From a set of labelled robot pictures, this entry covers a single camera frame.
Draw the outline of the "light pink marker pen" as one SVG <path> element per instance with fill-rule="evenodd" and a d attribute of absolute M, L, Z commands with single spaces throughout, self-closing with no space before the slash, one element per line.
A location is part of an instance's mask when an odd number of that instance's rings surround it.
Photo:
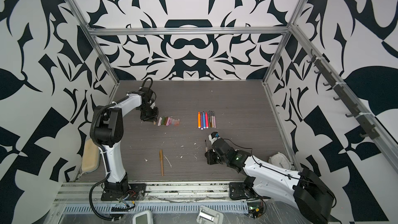
<path fill-rule="evenodd" d="M 216 128 L 216 117 L 214 112 L 212 112 L 212 126 L 213 128 Z"/>

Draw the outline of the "purple marker pen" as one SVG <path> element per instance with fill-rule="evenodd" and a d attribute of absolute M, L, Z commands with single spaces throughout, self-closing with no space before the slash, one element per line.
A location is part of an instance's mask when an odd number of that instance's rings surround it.
<path fill-rule="evenodd" d="M 200 119 L 201 119 L 201 130 L 203 130 L 206 127 L 204 123 L 203 112 L 200 112 Z"/>

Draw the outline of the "orange marker pen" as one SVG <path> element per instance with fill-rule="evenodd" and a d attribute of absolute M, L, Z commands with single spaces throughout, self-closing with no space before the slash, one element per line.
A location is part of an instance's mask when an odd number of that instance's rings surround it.
<path fill-rule="evenodd" d="M 201 112 L 198 112 L 198 128 L 202 130 L 202 116 Z"/>

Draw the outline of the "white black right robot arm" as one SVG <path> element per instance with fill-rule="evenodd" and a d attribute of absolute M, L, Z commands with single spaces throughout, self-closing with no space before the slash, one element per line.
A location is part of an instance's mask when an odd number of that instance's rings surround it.
<path fill-rule="evenodd" d="M 209 135 L 211 148 L 205 157 L 209 165 L 224 164 L 244 175 L 243 187 L 250 198 L 270 198 L 284 202 L 299 210 L 313 224 L 327 224 L 336 197 L 332 190 L 310 169 L 302 171 L 283 169 L 252 154 L 218 132 Z"/>

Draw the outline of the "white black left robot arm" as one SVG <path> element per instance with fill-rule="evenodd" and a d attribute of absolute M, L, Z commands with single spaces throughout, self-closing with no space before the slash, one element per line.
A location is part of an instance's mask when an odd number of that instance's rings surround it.
<path fill-rule="evenodd" d="M 151 89 L 152 78 L 146 78 L 137 91 L 127 92 L 126 96 L 105 106 L 98 106 L 94 110 L 90 128 L 90 138 L 99 149 L 105 167 L 105 178 L 94 184 L 89 191 L 89 204 L 93 213 L 100 219 L 116 222 L 121 217 L 104 216 L 93 204 L 93 190 L 103 185 L 104 194 L 117 199 L 126 206 L 126 210 L 135 208 L 135 204 L 125 202 L 130 197 L 129 180 L 122 163 L 120 142 L 124 135 L 123 117 L 132 110 L 141 112 L 143 122 L 158 121 L 159 109 L 155 105 L 156 93 Z"/>

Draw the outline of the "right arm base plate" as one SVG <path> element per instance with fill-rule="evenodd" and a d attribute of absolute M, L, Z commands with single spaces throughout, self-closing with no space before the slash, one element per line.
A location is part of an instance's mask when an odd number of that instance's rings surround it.
<path fill-rule="evenodd" d="M 246 200 L 256 198 L 257 195 L 244 183 L 229 183 L 229 197 L 231 200 Z"/>

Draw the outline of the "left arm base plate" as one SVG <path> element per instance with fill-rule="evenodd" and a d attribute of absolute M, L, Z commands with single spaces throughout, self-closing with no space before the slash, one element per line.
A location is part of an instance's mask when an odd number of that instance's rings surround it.
<path fill-rule="evenodd" d="M 120 198 L 126 199 L 126 201 L 135 201 L 146 194 L 145 183 L 129 183 L 128 186 L 124 186 L 124 189 L 117 186 L 112 189 L 111 186 L 105 186 L 101 196 L 102 201 L 117 201 Z"/>

